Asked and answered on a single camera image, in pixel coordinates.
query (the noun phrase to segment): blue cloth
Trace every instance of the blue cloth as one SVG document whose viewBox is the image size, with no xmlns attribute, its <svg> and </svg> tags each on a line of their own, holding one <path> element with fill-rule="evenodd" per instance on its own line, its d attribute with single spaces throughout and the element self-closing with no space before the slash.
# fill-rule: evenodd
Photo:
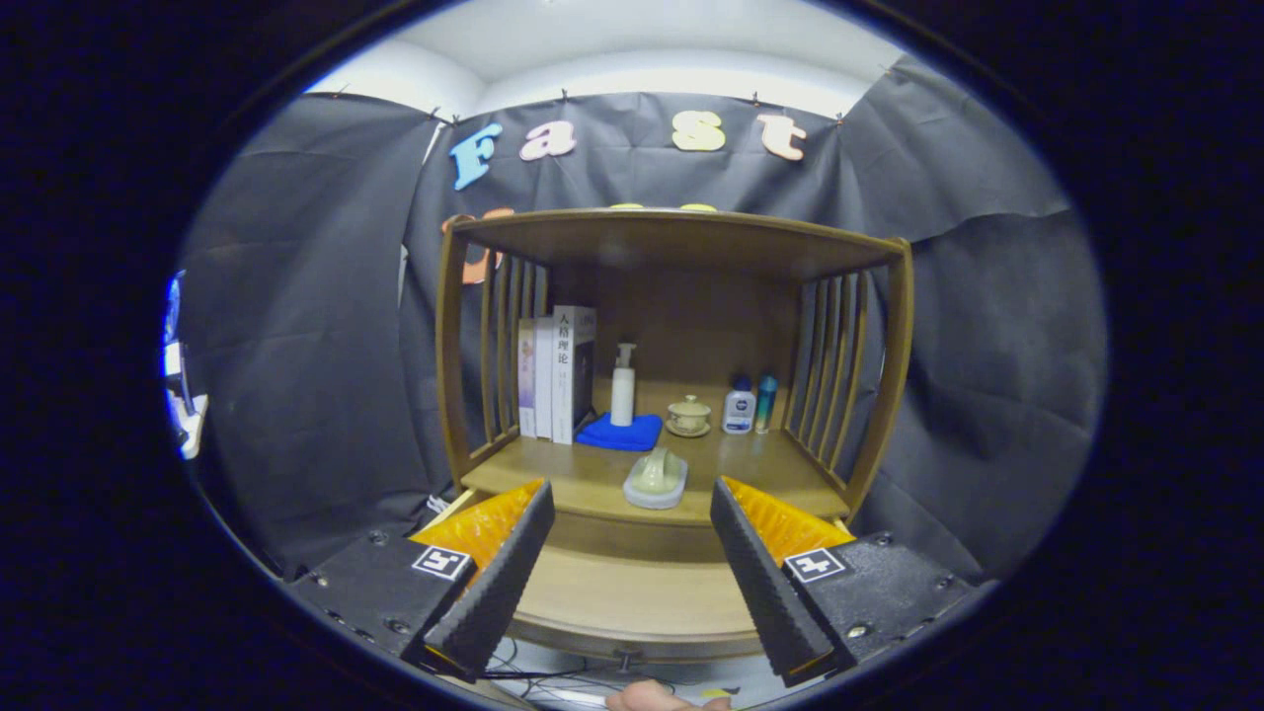
<svg viewBox="0 0 1264 711">
<path fill-rule="evenodd" d="M 662 430 L 662 417 L 659 415 L 641 415 L 632 417 L 632 424 L 626 428 L 617 428 L 611 424 L 611 414 L 607 412 L 598 420 L 575 435 L 575 442 L 602 449 L 622 449 L 624 452 L 648 452 L 659 442 L 659 431 Z"/>
</svg>

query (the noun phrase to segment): wall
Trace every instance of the wall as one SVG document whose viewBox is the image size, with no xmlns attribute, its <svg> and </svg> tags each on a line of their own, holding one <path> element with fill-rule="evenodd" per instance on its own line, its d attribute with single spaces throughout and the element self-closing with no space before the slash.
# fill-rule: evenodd
<svg viewBox="0 0 1264 711">
<path fill-rule="evenodd" d="M 714 94 L 793 106 L 824 116 L 846 114 L 872 86 L 790 59 L 727 51 L 646 51 L 597 54 L 522 72 L 489 85 L 475 114 L 571 96 L 623 91 Z"/>
<path fill-rule="evenodd" d="M 307 91 L 345 91 L 422 111 L 441 106 L 441 116 L 469 116 L 483 89 L 474 72 L 451 59 L 408 42 L 388 39 L 356 54 Z"/>
<path fill-rule="evenodd" d="M 679 49 L 597 54 L 484 83 L 451 59 L 404 40 L 386 40 L 354 57 L 308 91 L 377 96 L 423 111 L 473 116 L 507 106 L 624 91 L 714 94 L 791 106 L 824 116 L 846 114 L 872 81 L 747 52 Z"/>
</svg>

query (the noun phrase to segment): book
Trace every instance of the book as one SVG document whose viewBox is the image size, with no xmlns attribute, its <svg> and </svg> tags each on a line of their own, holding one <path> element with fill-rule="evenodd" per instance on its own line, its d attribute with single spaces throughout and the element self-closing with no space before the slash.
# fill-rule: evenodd
<svg viewBox="0 0 1264 711">
<path fill-rule="evenodd" d="M 536 434 L 552 439 L 552 316 L 536 316 Z"/>
<path fill-rule="evenodd" d="M 536 320 L 518 319 L 518 434 L 536 436 Z"/>
<path fill-rule="evenodd" d="M 552 319 L 552 438 L 574 444 L 575 426 L 593 409 L 597 310 L 555 306 Z"/>
</svg>

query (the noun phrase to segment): black backdrop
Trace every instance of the black backdrop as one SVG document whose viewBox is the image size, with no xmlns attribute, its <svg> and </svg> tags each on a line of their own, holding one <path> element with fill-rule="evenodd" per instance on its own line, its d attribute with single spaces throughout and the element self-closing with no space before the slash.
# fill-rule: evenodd
<svg viewBox="0 0 1264 711">
<path fill-rule="evenodd" d="M 676 148 L 683 110 L 714 111 L 724 145 Z M 801 161 L 765 149 L 756 116 L 770 113 L 806 132 Z M 575 127 L 574 151 L 521 159 L 527 132 L 555 120 Z M 488 172 L 455 190 L 453 147 L 492 123 L 503 130 Z M 899 530 L 975 579 L 1007 574 L 1039 541 L 1081 471 L 1103 396 L 1092 254 L 1023 140 L 904 58 L 843 121 L 650 94 L 559 99 L 442 128 L 356 96 L 286 109 L 230 166 L 181 263 L 188 369 L 211 395 L 225 490 L 265 557 L 291 577 L 369 526 L 416 520 L 446 482 L 432 326 L 445 219 L 623 202 L 700 202 L 913 242 L 909 387 L 857 529 Z M 885 280 L 871 288 L 881 295 Z M 466 297 L 473 307 L 478 288 Z M 878 299 L 870 316 L 881 323 Z M 870 330 L 870 353 L 881 352 L 880 334 Z M 839 472 L 880 373 L 877 358 L 865 366 Z M 466 395 L 477 423 L 477 392 Z"/>
</svg>

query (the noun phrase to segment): shelf board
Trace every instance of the shelf board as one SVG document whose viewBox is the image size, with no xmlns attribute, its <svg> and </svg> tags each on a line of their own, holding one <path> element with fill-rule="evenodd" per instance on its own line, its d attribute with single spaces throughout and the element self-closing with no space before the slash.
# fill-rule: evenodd
<svg viewBox="0 0 1264 711">
<path fill-rule="evenodd" d="M 712 488 L 717 474 L 723 473 L 814 516 L 847 515 L 847 505 L 838 492 L 784 431 L 727 435 L 712 429 L 705 436 L 686 439 L 664 430 L 659 445 L 689 463 L 685 495 L 674 509 L 640 509 L 623 498 L 623 481 L 646 452 L 554 444 L 533 438 L 508 443 L 461 477 L 461 485 L 501 493 L 542 476 L 552 482 L 554 506 L 561 512 L 627 522 L 710 528 Z"/>
<path fill-rule="evenodd" d="M 760 652 L 728 563 L 631 560 L 546 545 L 511 634 L 580 654 L 636 644 L 647 657 L 717 658 Z"/>
<path fill-rule="evenodd" d="M 458 223 L 453 234 L 530 261 L 617 269 L 734 271 L 805 282 L 887 264 L 894 240 L 741 213 L 542 210 Z"/>
</svg>

